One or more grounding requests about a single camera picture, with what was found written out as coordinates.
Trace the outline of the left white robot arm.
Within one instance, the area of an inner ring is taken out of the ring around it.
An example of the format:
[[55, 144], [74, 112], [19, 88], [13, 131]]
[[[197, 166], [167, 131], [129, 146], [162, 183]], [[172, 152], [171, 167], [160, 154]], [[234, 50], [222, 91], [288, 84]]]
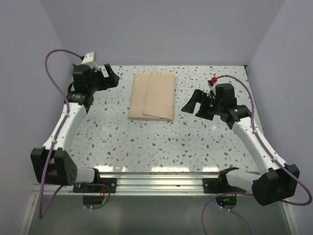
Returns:
[[90, 192], [97, 192], [102, 181], [98, 170], [79, 168], [70, 156], [70, 148], [78, 127], [89, 112], [94, 93], [115, 88], [119, 76], [110, 64], [93, 68], [87, 64], [73, 67], [73, 82], [67, 90], [60, 119], [48, 140], [41, 148], [34, 148], [30, 158], [38, 183], [71, 186], [84, 184]]

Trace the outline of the beige surgical drape cloth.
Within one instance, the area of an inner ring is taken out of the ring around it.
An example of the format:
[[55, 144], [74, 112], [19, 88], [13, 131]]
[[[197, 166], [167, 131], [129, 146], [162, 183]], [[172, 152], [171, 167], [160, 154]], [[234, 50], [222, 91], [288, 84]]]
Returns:
[[129, 118], [173, 120], [176, 77], [172, 73], [136, 74]]

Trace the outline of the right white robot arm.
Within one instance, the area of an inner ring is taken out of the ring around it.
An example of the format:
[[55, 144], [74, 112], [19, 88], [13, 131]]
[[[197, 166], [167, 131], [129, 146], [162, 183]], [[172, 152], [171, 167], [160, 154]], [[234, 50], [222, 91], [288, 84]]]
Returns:
[[251, 192], [256, 201], [266, 206], [294, 196], [300, 171], [295, 164], [287, 164], [270, 146], [258, 128], [251, 125], [252, 114], [245, 105], [238, 105], [234, 87], [229, 83], [219, 84], [210, 93], [199, 89], [182, 111], [194, 113], [196, 104], [200, 104], [195, 115], [212, 120], [220, 116], [230, 130], [243, 142], [256, 163], [258, 174], [241, 171], [238, 167], [221, 170], [213, 191], [229, 192], [239, 188]]

